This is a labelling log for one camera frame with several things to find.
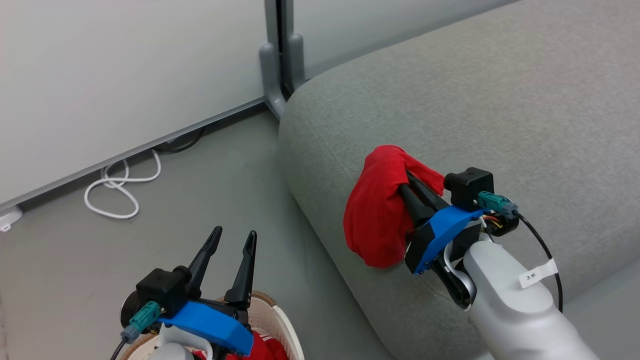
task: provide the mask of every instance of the coiled white cable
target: coiled white cable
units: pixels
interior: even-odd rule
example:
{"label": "coiled white cable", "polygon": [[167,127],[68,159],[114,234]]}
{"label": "coiled white cable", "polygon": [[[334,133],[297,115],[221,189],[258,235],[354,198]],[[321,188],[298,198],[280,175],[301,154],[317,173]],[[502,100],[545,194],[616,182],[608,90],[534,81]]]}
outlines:
{"label": "coiled white cable", "polygon": [[[100,215],[104,215],[104,216],[110,217],[110,218],[129,219],[129,218],[132,218],[132,217],[136,216],[138,214],[138,212],[140,211],[140,204],[138,204],[138,201],[136,200],[136,198],[133,195],[131,195],[131,193],[127,189],[124,188],[124,184],[126,184],[126,183],[147,183],[149,181],[153,181],[153,180],[157,179],[157,177],[160,176],[160,171],[162,171],[162,166],[160,165],[160,157],[158,156],[158,153],[155,150],[151,150],[151,152],[153,153],[154,158],[156,159],[157,172],[156,172],[155,175],[153,175],[152,177],[129,177],[129,164],[128,164],[126,159],[122,160],[122,163],[124,164],[124,177],[110,177],[109,176],[109,169],[113,165],[115,165],[115,163],[111,164],[111,165],[109,165],[107,167],[104,167],[104,168],[100,169],[100,180],[94,181],[84,191],[84,204],[86,205],[86,207],[89,208],[94,213],[98,213]],[[133,205],[135,206],[135,210],[131,214],[119,215],[119,214],[114,214],[114,213],[110,213],[108,211],[101,210],[101,209],[96,208],[95,206],[91,205],[91,202],[89,202],[89,193],[91,192],[91,190],[93,190],[93,188],[95,188],[96,186],[98,186],[100,184],[103,184],[104,186],[106,186],[109,189],[116,189],[119,192],[123,193],[126,197],[129,198],[129,200],[131,200],[131,202],[133,202]]]}

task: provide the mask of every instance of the green connector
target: green connector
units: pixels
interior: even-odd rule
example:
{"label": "green connector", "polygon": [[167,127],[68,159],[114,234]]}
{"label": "green connector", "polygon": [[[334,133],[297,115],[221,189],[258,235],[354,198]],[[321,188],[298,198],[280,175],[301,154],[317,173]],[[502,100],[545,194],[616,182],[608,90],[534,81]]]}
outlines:
{"label": "green connector", "polygon": [[129,324],[136,328],[139,332],[153,324],[160,317],[160,305],[155,301],[147,302],[138,313],[136,313]]}
{"label": "green connector", "polygon": [[478,194],[478,206],[484,209],[493,210],[508,218],[514,217],[514,211],[518,210],[518,206],[506,197],[495,195],[490,192],[480,192]]}

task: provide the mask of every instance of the white label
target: white label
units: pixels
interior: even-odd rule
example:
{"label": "white label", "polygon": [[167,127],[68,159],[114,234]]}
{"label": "white label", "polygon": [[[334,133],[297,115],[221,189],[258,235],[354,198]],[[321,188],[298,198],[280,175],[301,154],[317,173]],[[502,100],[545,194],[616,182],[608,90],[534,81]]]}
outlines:
{"label": "white label", "polygon": [[528,272],[520,275],[520,285],[522,285],[523,289],[530,287],[531,285],[537,283],[538,281],[546,278],[547,276],[551,276],[553,274],[558,273],[558,267],[556,266],[556,262],[551,259],[548,263],[544,265],[540,265],[535,269],[529,270]]}

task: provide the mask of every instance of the black cable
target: black cable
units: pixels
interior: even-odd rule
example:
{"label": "black cable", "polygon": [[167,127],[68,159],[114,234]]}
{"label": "black cable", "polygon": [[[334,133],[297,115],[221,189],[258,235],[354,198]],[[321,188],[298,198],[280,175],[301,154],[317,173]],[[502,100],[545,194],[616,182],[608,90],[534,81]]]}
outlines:
{"label": "black cable", "polygon": [[[536,239],[540,243],[540,246],[542,246],[542,249],[545,251],[545,254],[549,258],[549,260],[553,259],[554,257],[551,255],[551,251],[549,251],[547,244],[545,244],[540,234],[538,234],[536,229],[533,227],[533,225],[531,225],[531,223],[527,220],[527,218],[523,217],[522,214],[520,214],[517,211],[514,211],[513,213],[520,219],[520,221],[522,221],[529,228],[533,236],[536,237]],[[554,277],[556,278],[556,284],[558,287],[558,310],[560,310],[560,312],[562,313],[562,310],[563,310],[562,282],[560,281],[559,273],[555,273]]]}
{"label": "black cable", "polygon": [[220,345],[215,345],[212,344],[213,346],[213,355],[212,355],[212,359],[213,360],[223,360],[227,358],[228,355],[228,351],[221,347]]}
{"label": "black cable", "polygon": [[122,339],[122,341],[118,344],[118,347],[116,347],[116,350],[113,352],[113,355],[111,356],[111,360],[116,360],[118,358],[118,354],[120,353],[120,351],[122,350],[122,347],[127,343],[127,338]]}
{"label": "black cable", "polygon": [[488,233],[486,230],[484,230],[484,233],[489,236],[489,240],[491,240],[492,243],[495,243],[495,241],[493,240],[493,236],[491,236],[490,233]]}
{"label": "black cable", "polygon": [[186,145],[183,145],[183,146],[180,146],[180,147],[176,147],[176,148],[173,148],[173,149],[156,146],[156,147],[154,147],[154,150],[157,151],[157,152],[161,152],[163,154],[176,154],[178,152],[185,151],[186,149],[194,146],[201,139],[202,135],[204,135],[205,128],[206,128],[206,126],[203,126],[202,128],[200,128],[200,132],[196,135],[196,137]]}

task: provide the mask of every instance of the wires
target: wires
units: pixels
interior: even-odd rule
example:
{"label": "wires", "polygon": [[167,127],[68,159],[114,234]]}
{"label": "wires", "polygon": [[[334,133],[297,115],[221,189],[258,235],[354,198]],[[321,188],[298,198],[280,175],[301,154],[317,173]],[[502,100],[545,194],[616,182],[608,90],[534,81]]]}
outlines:
{"label": "wires", "polygon": [[[158,156],[158,154],[157,154],[157,152],[155,150],[151,150],[151,152],[154,155],[154,159],[156,159],[157,172],[156,172],[155,175],[153,175],[151,177],[129,177],[129,164],[128,164],[126,159],[122,160],[122,163],[124,164],[124,177],[110,177],[109,176],[109,169],[114,164],[111,164],[111,165],[109,165],[109,166],[107,166],[105,168],[102,168],[102,169],[100,169],[100,180],[94,181],[84,191],[84,204],[86,205],[86,207],[89,208],[94,213],[98,213],[100,215],[104,215],[106,217],[115,218],[115,219],[122,219],[122,220],[123,219],[130,219],[130,218],[136,216],[138,214],[138,212],[140,211],[140,204],[138,204],[138,201],[136,200],[136,198],[133,197],[133,195],[131,195],[131,193],[127,189],[124,188],[124,184],[125,183],[147,183],[149,181],[153,181],[153,180],[157,179],[157,177],[160,176],[160,171],[162,171],[162,166],[160,164],[160,157]],[[101,210],[101,209],[96,208],[95,206],[93,206],[91,204],[91,202],[89,201],[89,193],[91,192],[91,190],[93,190],[93,188],[95,188],[96,186],[98,186],[100,184],[103,184],[105,187],[107,187],[109,189],[116,189],[119,192],[123,193],[126,197],[129,198],[129,200],[131,200],[131,202],[133,202],[135,210],[130,214],[119,215],[119,214],[114,214],[114,213],[110,213],[108,211]]]}
{"label": "wires", "polygon": [[483,218],[483,220],[489,220],[498,229],[502,229],[502,225],[500,224],[500,220],[498,220],[498,218],[493,217],[491,215],[483,215],[482,218]]}
{"label": "wires", "polygon": [[489,236],[489,240],[491,240],[492,243],[495,243],[495,241],[493,240],[493,236],[491,236],[491,232],[489,232],[489,229],[486,226],[486,222],[484,221],[486,215],[483,215],[479,218],[480,220],[480,227],[482,228],[482,232],[484,232],[485,234],[487,234],[487,236]]}
{"label": "wires", "polygon": [[[531,231],[533,236],[536,237],[536,239],[540,243],[540,246],[542,246],[542,249],[545,251],[545,254],[549,258],[549,260],[553,259],[554,257],[551,255],[551,251],[549,251],[549,248],[547,247],[547,244],[545,244],[545,242],[542,240],[542,237],[540,236],[540,234],[538,234],[536,229],[533,227],[533,225],[531,225],[531,223],[527,220],[527,218],[523,217],[522,214],[520,214],[517,211],[514,211],[513,213],[520,219],[520,221],[522,221],[529,228],[529,230]],[[560,281],[560,274],[559,273],[555,273],[554,276],[556,278],[556,284],[557,284],[557,287],[558,287],[558,310],[560,310],[560,312],[562,313],[562,311],[563,311],[562,282]]]}
{"label": "wires", "polygon": [[177,154],[178,152],[185,151],[186,149],[194,146],[201,139],[202,135],[204,135],[205,128],[206,128],[206,126],[201,127],[200,131],[198,132],[196,137],[186,145],[183,145],[183,146],[180,146],[180,147],[176,147],[176,148],[173,148],[173,149],[166,148],[166,147],[161,147],[161,146],[156,146],[153,149],[155,151],[163,153],[163,154]]}
{"label": "wires", "polygon": [[116,360],[118,358],[118,354],[120,353],[120,351],[122,350],[122,347],[127,343],[127,338],[122,339],[122,341],[118,344],[118,347],[116,347],[116,350],[113,352],[113,355],[111,356],[111,360]]}

